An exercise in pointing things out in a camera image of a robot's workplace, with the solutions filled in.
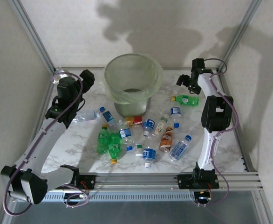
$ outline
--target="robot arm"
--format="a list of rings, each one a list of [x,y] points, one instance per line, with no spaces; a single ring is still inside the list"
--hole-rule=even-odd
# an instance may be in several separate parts
[[[46,174],[42,174],[41,169],[53,146],[76,116],[78,106],[84,100],[82,95],[94,84],[94,75],[89,70],[84,70],[80,77],[83,78],[82,86],[72,77],[59,80],[58,96],[48,109],[40,131],[18,161],[12,167],[5,166],[2,169],[3,183],[8,185],[11,182],[8,188],[11,197],[39,204],[48,191],[67,183],[76,185],[78,168],[62,165]],[[75,99],[78,100],[69,108]]]
[[[212,164],[212,157],[215,155],[220,141],[219,132],[225,130],[231,123],[232,109],[217,92],[210,81],[213,72],[205,68],[203,58],[196,58],[192,61],[191,76],[181,75],[177,85],[185,85],[191,94],[199,94],[203,90],[206,96],[206,103],[202,113],[202,126],[204,128],[204,142],[202,153],[193,170],[192,177],[188,183],[190,189],[219,188],[215,169]],[[226,96],[233,104],[233,98]]]

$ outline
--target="glass panel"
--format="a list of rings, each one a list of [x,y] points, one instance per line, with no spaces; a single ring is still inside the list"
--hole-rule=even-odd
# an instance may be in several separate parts
[[[213,192],[214,201],[225,192]],[[27,203],[19,202],[17,211]],[[194,202],[90,202],[66,208],[62,202],[43,202],[12,219],[13,224],[92,223],[92,224],[259,224],[250,191],[231,192],[223,202],[198,208]]]

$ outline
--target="gray wall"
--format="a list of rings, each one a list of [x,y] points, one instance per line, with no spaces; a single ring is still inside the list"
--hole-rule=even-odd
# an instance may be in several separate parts
[[[251,0],[21,2],[56,67],[105,66],[131,52],[150,54],[165,67],[182,67],[205,56],[217,43],[217,32],[239,25]],[[224,55],[235,31],[223,34],[225,42],[212,56]]]
[[[7,0],[0,0],[0,171],[25,151],[50,73]],[[0,179],[0,208],[4,187]]]
[[[230,59],[226,78],[239,112],[244,148],[273,213],[273,1],[260,5]]]

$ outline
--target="marble surface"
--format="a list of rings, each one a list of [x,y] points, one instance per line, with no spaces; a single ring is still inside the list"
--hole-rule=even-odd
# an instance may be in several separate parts
[[[81,71],[70,71],[77,75]],[[120,119],[114,104],[104,93],[104,89],[99,83],[101,70],[92,71],[95,75],[95,84],[84,94],[86,104],[81,111],[98,110],[104,106],[110,110],[116,119]],[[176,81],[181,74],[190,74],[189,71],[166,70],[164,71],[163,84],[156,95],[151,99],[150,108],[154,111],[155,119],[160,118],[163,112],[169,113],[175,102],[171,101],[171,96],[187,94],[188,90],[184,86],[177,86]],[[177,162],[172,162],[168,154],[157,150],[157,158],[151,169],[144,167],[142,158],[136,157],[133,152],[126,152],[122,147],[118,163],[112,165],[110,155],[100,155],[96,152],[97,136],[104,122],[101,119],[72,123],[68,130],[59,138],[51,153],[49,154],[42,172],[50,172],[57,169],[62,164],[76,166],[81,173],[178,173],[191,172],[198,160],[203,140],[204,130],[201,126],[201,114],[205,105],[203,92],[197,107],[180,106],[182,121],[180,131],[174,133],[173,144],[185,135],[192,137],[192,143],[183,158]],[[237,146],[233,132],[223,134],[215,156],[215,163],[219,171],[222,172],[244,172],[242,155]]]

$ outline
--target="green bottle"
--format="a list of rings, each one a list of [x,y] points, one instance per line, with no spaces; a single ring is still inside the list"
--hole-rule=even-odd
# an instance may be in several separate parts
[[[186,95],[180,95],[180,96],[173,96],[172,101],[177,101],[181,105],[187,105],[187,106],[197,106],[199,102],[198,97],[190,97]]]
[[[121,137],[119,132],[110,134],[109,154],[112,158],[112,164],[117,164],[117,158],[120,153]]]
[[[97,152],[99,154],[105,154],[109,150],[109,132],[108,126],[103,125],[101,131],[98,134],[97,139]]]

